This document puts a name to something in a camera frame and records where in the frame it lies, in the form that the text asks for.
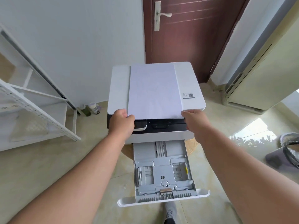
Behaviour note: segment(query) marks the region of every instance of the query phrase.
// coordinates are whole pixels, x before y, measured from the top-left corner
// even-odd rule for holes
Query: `white wall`
[[[285,104],[294,114],[299,116],[299,89],[286,98],[284,98],[282,103]]]
[[[0,0],[0,22],[76,106],[108,100],[114,65],[145,62],[142,0]]]
[[[250,0],[211,79],[226,84],[260,38],[285,0]]]

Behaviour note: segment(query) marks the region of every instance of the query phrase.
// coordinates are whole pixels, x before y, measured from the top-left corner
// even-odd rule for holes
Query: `brown door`
[[[154,31],[155,1],[161,1],[160,30]],[[248,0],[144,0],[147,63],[191,62],[199,83],[207,82]],[[151,13],[151,35],[147,34]]]

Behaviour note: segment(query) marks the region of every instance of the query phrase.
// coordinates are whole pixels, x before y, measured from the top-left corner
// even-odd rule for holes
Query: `bottle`
[[[86,116],[90,116],[91,112],[88,110],[88,108],[85,105],[80,105],[81,111],[84,113]]]
[[[88,107],[93,111],[94,114],[99,114],[101,107],[97,105],[96,103],[90,103]]]

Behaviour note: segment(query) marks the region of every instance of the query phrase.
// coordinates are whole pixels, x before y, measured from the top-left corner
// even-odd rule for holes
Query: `hand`
[[[211,128],[211,124],[206,114],[198,109],[182,111],[181,115],[185,118],[187,124],[187,130],[195,134],[195,139],[199,142],[199,134],[202,130]]]
[[[116,137],[120,137],[124,141],[128,139],[134,130],[135,116],[127,116],[128,114],[125,109],[116,110],[109,122],[108,135],[115,135]]]

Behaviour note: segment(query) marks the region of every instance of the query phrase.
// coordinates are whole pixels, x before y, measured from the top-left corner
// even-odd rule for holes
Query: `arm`
[[[297,223],[299,185],[235,145],[204,112],[182,112],[244,223]]]
[[[133,132],[134,119],[127,118],[125,109],[117,110],[108,135],[9,223],[91,223],[125,140]]]

